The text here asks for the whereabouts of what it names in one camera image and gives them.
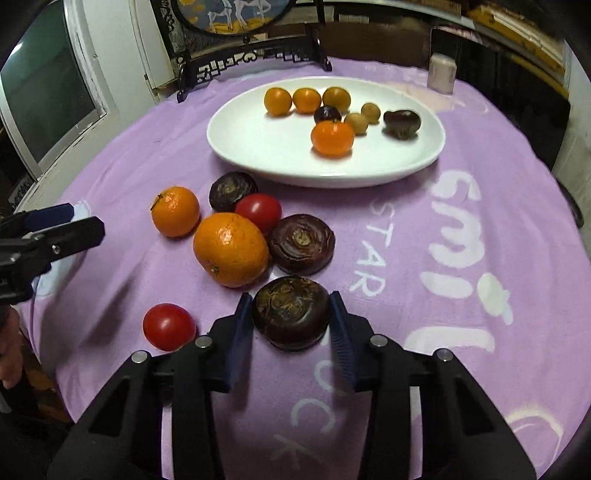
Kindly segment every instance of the white cylindrical container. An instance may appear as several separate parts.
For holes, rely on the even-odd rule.
[[[455,60],[440,53],[434,53],[431,55],[427,86],[436,92],[451,95],[456,81],[456,72]]]

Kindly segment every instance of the plate rim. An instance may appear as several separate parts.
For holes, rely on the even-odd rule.
[[[378,85],[380,87],[384,87],[390,90],[393,90],[394,92],[398,93],[399,95],[402,95],[404,97],[407,97],[409,99],[411,99],[413,102],[417,102],[419,105],[421,105],[425,110],[427,110],[427,112],[429,112],[437,121],[439,127],[441,128],[441,131],[443,133],[443,137],[441,139],[440,144],[437,146],[436,148],[436,153],[433,155],[433,158],[429,157],[427,162],[423,165],[421,164],[421,166],[417,167],[417,166],[410,166],[401,170],[397,170],[397,171],[393,171],[390,172],[389,174],[356,174],[356,175],[350,175],[350,174],[346,174],[346,173],[342,173],[342,174],[331,174],[331,175],[326,175],[326,176],[320,176],[317,174],[298,174],[298,173],[282,173],[282,172],[277,172],[277,171],[270,171],[270,170],[266,170],[264,168],[259,168],[259,167],[253,167],[253,166],[249,166],[249,167],[245,167],[244,165],[240,165],[232,160],[229,160],[228,158],[226,158],[224,155],[221,154],[221,152],[216,149],[214,147],[214,145],[212,145],[212,141],[210,139],[210,130],[212,127],[212,123],[215,120],[215,118],[219,115],[220,111],[229,103],[231,103],[232,101],[234,101],[235,99],[246,95],[247,93],[250,93],[253,90],[259,89],[259,88],[263,88],[263,87],[268,87],[271,85],[276,85],[279,82],[283,82],[283,81],[291,81],[291,80],[317,80],[317,79],[334,79],[334,80],[339,80],[339,79],[343,79],[343,80],[354,80],[356,82],[362,82],[362,83],[369,83],[370,85]],[[359,79],[356,77],[343,77],[343,76],[332,76],[332,75],[313,75],[313,76],[306,76],[306,77],[291,77],[291,78],[286,78],[286,79],[280,79],[280,80],[275,80],[273,82],[268,82],[268,83],[263,83],[261,85],[258,85],[256,87],[253,87],[251,89],[248,89],[246,92],[242,92],[238,95],[236,95],[235,97],[229,99],[227,102],[225,102],[220,108],[217,109],[217,111],[212,115],[212,117],[209,119],[209,122],[207,123],[207,131],[206,131],[206,138],[207,138],[207,143],[209,144],[209,147],[212,149],[212,151],[218,156],[220,157],[223,161],[226,161],[236,167],[239,168],[243,168],[245,170],[250,170],[250,171],[254,171],[257,173],[261,173],[264,175],[268,175],[268,176],[276,176],[276,177],[285,177],[285,178],[297,178],[297,179],[303,179],[303,180],[329,180],[329,179],[348,179],[351,181],[355,181],[355,180],[369,180],[369,179],[380,179],[380,178],[385,178],[386,176],[388,177],[405,177],[408,175],[411,175],[415,172],[418,172],[424,168],[427,168],[429,165],[433,164],[438,158],[439,155],[441,155],[441,152],[443,151],[443,149],[445,148],[446,142],[447,142],[447,132],[445,130],[445,127],[443,126],[443,123],[441,122],[441,119],[439,118],[439,116],[431,109],[429,108],[427,105],[425,105],[422,101],[417,100],[414,97],[411,97],[410,95],[401,92],[399,90],[396,90],[395,88],[393,88],[392,86],[386,84],[386,83],[379,83],[379,82],[374,82],[373,80],[365,80],[365,79]]]

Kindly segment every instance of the red tomato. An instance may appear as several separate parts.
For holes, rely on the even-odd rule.
[[[160,303],[144,316],[144,335],[160,350],[173,352],[195,338],[197,326],[189,313],[172,303]]]
[[[236,204],[234,213],[248,218],[266,235],[281,220],[279,200],[264,193],[251,193]]]

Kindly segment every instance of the round table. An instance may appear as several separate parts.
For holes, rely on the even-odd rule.
[[[443,96],[426,88],[422,70],[332,62],[332,75],[389,84],[437,112],[447,132],[443,153],[428,169],[379,187],[313,190],[257,179],[261,191],[280,199],[284,215],[310,213],[334,230],[334,259],[312,278],[339,290],[350,312],[406,349],[456,353],[541,475],[591,403],[589,260],[556,181],[471,86],[456,82],[454,95]],[[101,218],[105,240],[56,263],[23,310],[33,348],[74,419],[133,351],[162,353],[142,332],[150,307],[181,305],[203,333],[234,311],[240,291],[203,271],[190,238],[159,235],[150,206],[177,184],[209,215],[209,188],[231,170],[207,144],[211,116],[255,86],[325,74],[313,64],[275,66],[235,67],[182,104],[171,98],[154,107],[61,198],[76,206],[76,218]],[[411,395],[418,476],[420,404]],[[214,396],[214,407],[229,480],[357,478],[369,395],[348,390],[327,337],[289,355],[256,333],[248,372],[231,394]],[[172,477],[170,412],[163,475]]]

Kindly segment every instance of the window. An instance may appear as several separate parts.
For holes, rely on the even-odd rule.
[[[0,112],[37,178],[99,119],[70,44],[63,0],[41,12],[0,72]]]

